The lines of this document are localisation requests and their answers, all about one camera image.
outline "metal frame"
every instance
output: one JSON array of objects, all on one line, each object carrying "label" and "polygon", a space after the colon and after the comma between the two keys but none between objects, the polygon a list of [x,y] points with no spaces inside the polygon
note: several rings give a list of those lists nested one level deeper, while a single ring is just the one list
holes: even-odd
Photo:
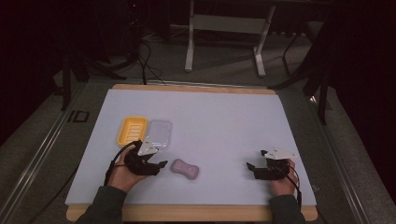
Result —
[{"label": "metal frame", "polygon": [[259,77],[265,76],[264,65],[262,63],[262,46],[268,35],[271,20],[276,7],[272,5],[265,20],[251,18],[235,18],[194,14],[194,0],[190,0],[190,25],[189,25],[189,45],[187,47],[187,57],[185,71],[192,71],[194,56],[194,29],[212,30],[224,32],[237,32],[246,34],[261,35],[259,44],[253,48],[257,72]]}]

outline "table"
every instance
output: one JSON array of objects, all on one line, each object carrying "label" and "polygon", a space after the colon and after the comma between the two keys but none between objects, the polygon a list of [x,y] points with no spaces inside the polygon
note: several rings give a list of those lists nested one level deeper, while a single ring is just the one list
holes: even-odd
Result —
[{"label": "table", "polygon": [[[275,94],[268,90],[234,89],[234,88],[202,88],[202,87],[164,87],[164,86],[131,86],[116,85],[115,90],[145,91],[189,91],[243,94]],[[70,205],[67,218],[76,220],[84,213],[88,205]],[[303,206],[302,212],[306,220],[315,220],[318,216],[314,205]],[[205,204],[126,204],[123,208],[125,221],[263,221],[270,220],[271,213],[265,205],[205,205]]]}]

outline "black cable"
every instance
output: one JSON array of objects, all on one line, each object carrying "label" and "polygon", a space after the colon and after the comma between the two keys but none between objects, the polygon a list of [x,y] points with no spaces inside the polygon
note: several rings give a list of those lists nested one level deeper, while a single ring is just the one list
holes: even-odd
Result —
[{"label": "black cable", "polygon": [[73,178],[73,176],[76,174],[78,170],[78,167],[73,171],[73,173],[67,178],[66,182],[62,185],[61,189],[49,200],[49,202],[28,222],[28,224],[34,223],[40,216],[43,214],[43,212],[55,201],[55,199],[61,194],[61,192],[66,188],[67,184],[70,182],[70,180]]},{"label": "black cable", "polygon": [[140,66],[142,67],[143,85],[147,85],[148,82],[146,81],[146,71],[145,71],[145,70],[146,70],[147,61],[145,61],[145,63],[143,64],[143,63],[142,63],[142,60],[140,60],[140,55],[139,55],[138,59],[139,59],[139,62],[140,62]]},{"label": "black cable", "polygon": [[323,220],[323,222],[325,224],[329,224],[329,222],[326,220],[326,218],[324,218],[323,214],[321,214],[321,212],[319,211],[318,207],[317,207],[317,211],[318,211],[318,214],[319,214],[320,218]]},{"label": "black cable", "polygon": [[280,173],[282,173],[291,182],[291,184],[296,188],[296,190],[297,190],[297,203],[298,203],[298,205],[301,208],[301,205],[302,205],[302,193],[300,191],[300,178],[298,177],[298,174],[297,174],[296,170],[294,170],[294,168],[289,166],[289,168],[291,168],[294,171],[294,173],[297,175],[297,183],[298,183],[299,186],[297,186],[297,184],[290,178],[290,176],[286,175],[279,167],[275,166],[275,168]]},{"label": "black cable", "polygon": [[104,186],[106,186],[107,183],[108,183],[108,180],[109,180],[109,178],[110,178],[110,176],[111,176],[111,173],[113,172],[113,168],[114,168],[114,166],[115,166],[116,160],[117,160],[117,158],[119,157],[119,155],[120,155],[126,148],[130,147],[131,145],[134,145],[135,143],[136,143],[136,141],[133,141],[133,142],[131,142],[131,143],[128,143],[128,144],[125,145],[124,147],[122,147],[122,148],[120,149],[120,151],[117,153],[117,155],[114,157],[114,159],[110,162],[110,165],[108,166],[108,169],[107,169],[107,171],[106,171],[106,177],[105,177]]}]

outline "gray sleeve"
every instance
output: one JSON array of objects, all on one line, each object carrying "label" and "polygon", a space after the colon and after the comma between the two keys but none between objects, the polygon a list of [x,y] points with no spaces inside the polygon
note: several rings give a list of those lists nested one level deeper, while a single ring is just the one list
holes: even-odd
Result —
[{"label": "gray sleeve", "polygon": [[305,223],[300,206],[293,195],[280,195],[270,200],[274,224]]},{"label": "gray sleeve", "polygon": [[110,186],[102,186],[92,205],[77,220],[77,224],[121,224],[122,207],[127,193]]}]

